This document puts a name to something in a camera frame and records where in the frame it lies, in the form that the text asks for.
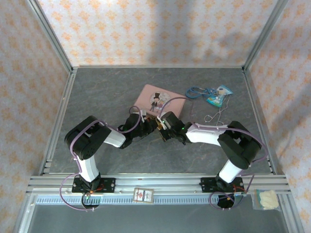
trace small card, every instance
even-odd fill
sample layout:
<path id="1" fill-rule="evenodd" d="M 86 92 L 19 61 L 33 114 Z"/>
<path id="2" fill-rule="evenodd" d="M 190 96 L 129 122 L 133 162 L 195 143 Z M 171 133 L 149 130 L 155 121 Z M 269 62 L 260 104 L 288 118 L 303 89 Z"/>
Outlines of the small card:
<path id="1" fill-rule="evenodd" d="M 154 202 L 154 190 L 146 188 L 135 188 L 133 201 L 143 202 L 143 203 L 153 203 Z"/>

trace gray tabletop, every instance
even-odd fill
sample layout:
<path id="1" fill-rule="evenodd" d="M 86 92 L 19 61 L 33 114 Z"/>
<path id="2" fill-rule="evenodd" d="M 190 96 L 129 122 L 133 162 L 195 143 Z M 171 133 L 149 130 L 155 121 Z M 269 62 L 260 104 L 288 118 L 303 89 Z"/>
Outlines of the gray tabletop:
<path id="1" fill-rule="evenodd" d="M 217 88 L 227 86 L 233 91 L 228 108 L 220 121 L 241 122 L 259 136 L 254 111 L 244 83 L 242 71 L 232 68 L 79 68 L 73 84 L 65 118 L 56 145 L 51 173 L 77 172 L 64 137 L 89 115 L 119 126 L 128 118 L 128 110 L 146 84 L 151 84 L 184 95 L 191 86 Z M 191 102 L 186 101 L 180 115 L 183 122 L 190 120 Z M 206 124 L 204 116 L 213 115 L 218 108 L 203 97 L 194 100 L 192 120 Z M 217 119 L 209 123 L 215 125 Z M 206 173 L 217 174 L 227 161 L 222 149 L 215 145 L 193 143 L 183 145 L 171 139 L 163 142 L 158 132 L 133 142 L 121 150 L 103 144 L 95 154 L 102 174 L 112 173 Z M 269 173 L 266 161 L 256 163 L 247 172 Z"/>

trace white cord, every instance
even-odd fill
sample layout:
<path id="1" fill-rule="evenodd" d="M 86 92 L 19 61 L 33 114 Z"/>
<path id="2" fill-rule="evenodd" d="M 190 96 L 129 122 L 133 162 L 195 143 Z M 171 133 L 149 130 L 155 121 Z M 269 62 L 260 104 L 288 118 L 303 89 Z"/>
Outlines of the white cord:
<path id="1" fill-rule="evenodd" d="M 222 110 L 221 110 L 221 107 L 220 107 L 219 110 L 218 110 L 218 112 L 217 112 L 213 117 L 211 117 L 210 115 L 206 115 L 206 116 L 204 117 L 205 123 L 210 123 L 210 122 L 217 116 L 217 114 L 219 114 L 218 120 L 217 120 L 217 122 L 216 122 L 216 125 L 218 125 L 219 122 L 222 123 L 222 124 L 224 125 L 224 123 L 221 122 L 221 121 L 219 121 L 219 120 L 220 120 L 220 116 L 221 116 L 222 112 L 228 108 L 229 100 L 230 100 L 230 96 L 229 96 L 229 98 L 228 98 L 228 100 L 227 100 L 226 107 L 225 107 L 224 109 L 222 109 Z"/>

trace food packet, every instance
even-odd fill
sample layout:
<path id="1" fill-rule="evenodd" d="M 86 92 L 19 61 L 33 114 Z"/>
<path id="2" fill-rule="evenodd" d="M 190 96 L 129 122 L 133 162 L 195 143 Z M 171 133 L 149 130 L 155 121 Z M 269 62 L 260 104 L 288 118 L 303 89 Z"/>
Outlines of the food packet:
<path id="1" fill-rule="evenodd" d="M 229 88 L 227 88 L 225 85 L 220 85 L 216 91 L 217 93 L 208 97 L 206 101 L 220 108 L 223 104 L 225 96 L 231 95 L 233 94 L 233 92 Z"/>
<path id="2" fill-rule="evenodd" d="M 274 190 L 255 189 L 251 192 L 254 210 L 281 211 L 276 192 Z"/>

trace patterned wall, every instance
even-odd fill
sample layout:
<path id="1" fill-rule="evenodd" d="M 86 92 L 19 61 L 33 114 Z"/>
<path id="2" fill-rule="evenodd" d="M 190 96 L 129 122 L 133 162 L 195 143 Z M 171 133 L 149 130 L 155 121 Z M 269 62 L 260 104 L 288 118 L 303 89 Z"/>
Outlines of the patterned wall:
<path id="1" fill-rule="evenodd" d="M 25 0 L 0 4 L 0 232 L 39 171 L 67 73 Z"/>
<path id="2" fill-rule="evenodd" d="M 306 232 L 311 232 L 311 5 L 289 0 L 251 67 Z"/>
<path id="3" fill-rule="evenodd" d="M 78 65 L 241 66 L 277 0 L 39 0 Z"/>

